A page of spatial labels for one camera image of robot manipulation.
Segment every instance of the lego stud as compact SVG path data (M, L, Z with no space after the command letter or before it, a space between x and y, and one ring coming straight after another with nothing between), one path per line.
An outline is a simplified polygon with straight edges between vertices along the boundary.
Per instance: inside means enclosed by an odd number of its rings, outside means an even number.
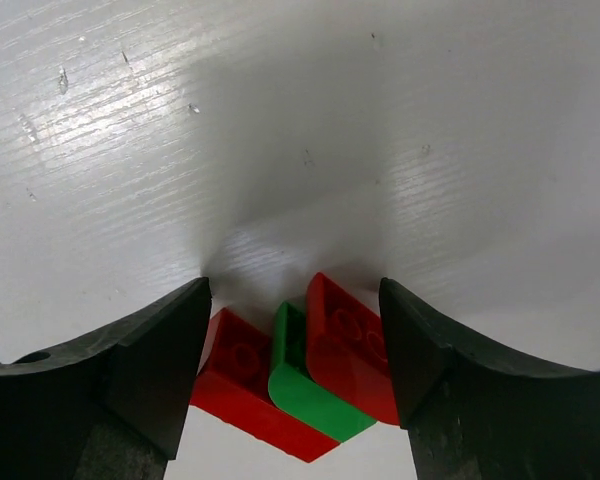
M351 342L358 342L362 338L362 329L355 317L346 310L339 308L329 319L344 338Z
M387 363L387 351L384 347L384 339L376 332L367 332L367 343L371 353L383 363Z
M231 347L231 369L239 381L251 380L260 371L258 353L246 343L236 343Z

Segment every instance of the red lego stud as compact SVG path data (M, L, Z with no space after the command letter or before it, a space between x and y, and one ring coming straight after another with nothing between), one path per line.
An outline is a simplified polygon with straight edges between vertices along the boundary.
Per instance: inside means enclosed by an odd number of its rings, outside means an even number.
M399 425L380 317L318 273L307 291L307 368L370 417Z
M278 409L269 398L272 340L227 309L198 375L191 405L289 455L312 462L339 442Z

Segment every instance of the toy building block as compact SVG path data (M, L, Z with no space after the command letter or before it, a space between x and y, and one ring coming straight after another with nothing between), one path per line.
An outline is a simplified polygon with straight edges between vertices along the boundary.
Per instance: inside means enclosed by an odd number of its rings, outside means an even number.
M398 425L380 318L318 273L307 291L311 378L384 423Z
M305 364L306 317L290 303L276 314L269 395L278 408L338 442L376 421L315 383Z
M227 309L191 404L289 455L312 462L339 445L278 409L267 390L271 338Z

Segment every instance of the red block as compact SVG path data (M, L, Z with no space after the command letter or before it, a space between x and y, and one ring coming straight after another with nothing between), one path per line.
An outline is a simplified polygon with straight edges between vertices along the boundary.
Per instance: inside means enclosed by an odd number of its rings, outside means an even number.
M336 448L337 441L284 413L269 398L271 338L227 309L217 315L216 339L191 405L305 462Z
M345 402L399 425L380 317L322 273L307 291L307 368Z

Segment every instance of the green block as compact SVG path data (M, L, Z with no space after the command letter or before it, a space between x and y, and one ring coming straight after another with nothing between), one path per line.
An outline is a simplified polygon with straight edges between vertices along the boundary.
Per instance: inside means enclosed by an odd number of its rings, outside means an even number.
M305 314L285 302L276 313L269 396L282 411L339 442L373 425L375 419L311 380L306 367Z

